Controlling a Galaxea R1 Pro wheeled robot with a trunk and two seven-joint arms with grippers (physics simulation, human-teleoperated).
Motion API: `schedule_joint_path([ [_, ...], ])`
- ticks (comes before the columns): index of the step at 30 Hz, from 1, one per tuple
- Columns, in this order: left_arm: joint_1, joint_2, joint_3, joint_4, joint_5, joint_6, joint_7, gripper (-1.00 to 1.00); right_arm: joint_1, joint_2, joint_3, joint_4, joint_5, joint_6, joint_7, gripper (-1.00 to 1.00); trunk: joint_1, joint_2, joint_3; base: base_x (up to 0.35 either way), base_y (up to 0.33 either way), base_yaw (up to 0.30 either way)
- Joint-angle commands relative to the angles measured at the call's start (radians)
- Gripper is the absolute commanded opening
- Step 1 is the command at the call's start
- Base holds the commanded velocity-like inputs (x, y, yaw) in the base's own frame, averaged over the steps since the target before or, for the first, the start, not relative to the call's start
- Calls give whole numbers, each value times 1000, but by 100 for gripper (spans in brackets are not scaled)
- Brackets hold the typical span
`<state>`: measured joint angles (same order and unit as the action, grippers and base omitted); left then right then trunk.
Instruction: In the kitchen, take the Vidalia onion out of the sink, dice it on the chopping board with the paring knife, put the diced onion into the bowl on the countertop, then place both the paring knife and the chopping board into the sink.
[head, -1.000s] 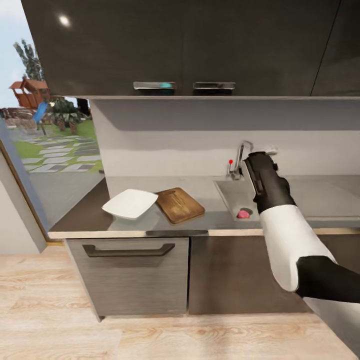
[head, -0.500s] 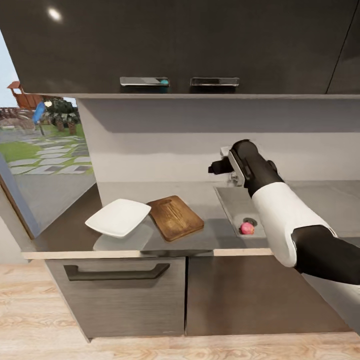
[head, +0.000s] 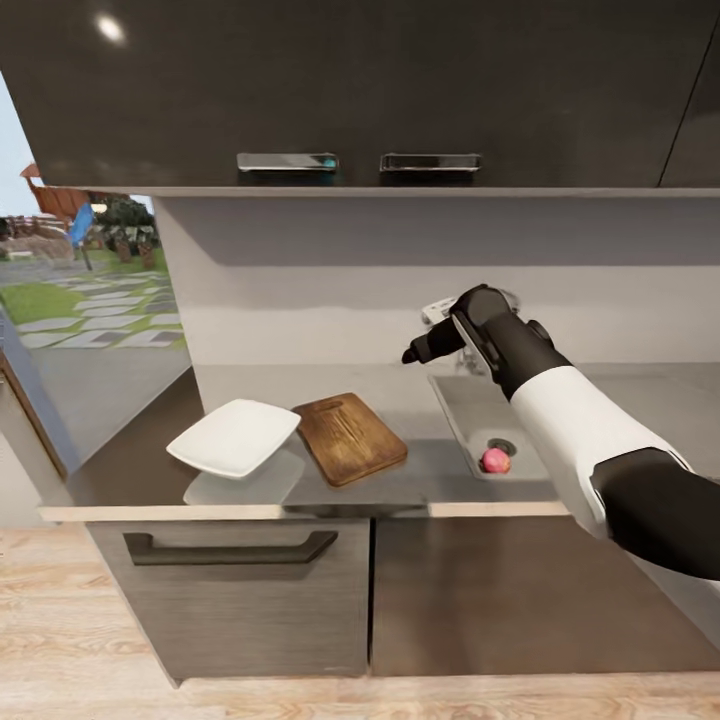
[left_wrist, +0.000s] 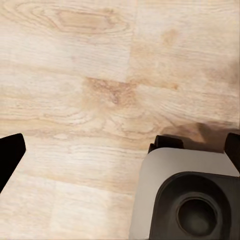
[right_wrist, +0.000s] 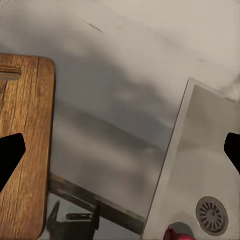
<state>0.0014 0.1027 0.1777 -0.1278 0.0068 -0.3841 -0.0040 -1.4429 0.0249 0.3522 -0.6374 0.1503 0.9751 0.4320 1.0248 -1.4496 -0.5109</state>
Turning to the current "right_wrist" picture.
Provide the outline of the cutting board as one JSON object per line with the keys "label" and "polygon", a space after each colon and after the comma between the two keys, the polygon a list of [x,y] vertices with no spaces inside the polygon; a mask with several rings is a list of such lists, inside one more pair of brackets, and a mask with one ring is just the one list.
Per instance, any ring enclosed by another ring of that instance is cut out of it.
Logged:
{"label": "cutting board", "polygon": [[22,134],[26,152],[0,193],[0,240],[38,240],[45,227],[56,65],[0,53],[0,139]]}

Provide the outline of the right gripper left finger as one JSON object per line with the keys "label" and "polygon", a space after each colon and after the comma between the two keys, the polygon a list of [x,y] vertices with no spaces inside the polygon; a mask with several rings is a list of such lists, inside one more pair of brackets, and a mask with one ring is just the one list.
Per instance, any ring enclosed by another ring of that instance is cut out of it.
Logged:
{"label": "right gripper left finger", "polygon": [[0,138],[0,193],[26,153],[22,133]]}

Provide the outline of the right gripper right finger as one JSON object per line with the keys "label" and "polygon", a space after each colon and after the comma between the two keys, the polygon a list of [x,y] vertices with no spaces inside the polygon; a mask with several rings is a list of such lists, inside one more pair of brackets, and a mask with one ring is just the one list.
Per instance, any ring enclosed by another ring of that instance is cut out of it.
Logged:
{"label": "right gripper right finger", "polygon": [[225,141],[224,152],[232,161],[236,169],[240,173],[240,135],[228,133]]}

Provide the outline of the vidalia onion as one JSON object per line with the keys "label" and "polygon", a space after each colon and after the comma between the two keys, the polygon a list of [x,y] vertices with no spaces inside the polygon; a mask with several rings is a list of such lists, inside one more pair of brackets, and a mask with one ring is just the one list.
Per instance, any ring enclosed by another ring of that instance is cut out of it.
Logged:
{"label": "vidalia onion", "polygon": [[195,240],[193,237],[189,236],[188,234],[178,234],[174,231],[171,227],[170,231],[170,240]]}

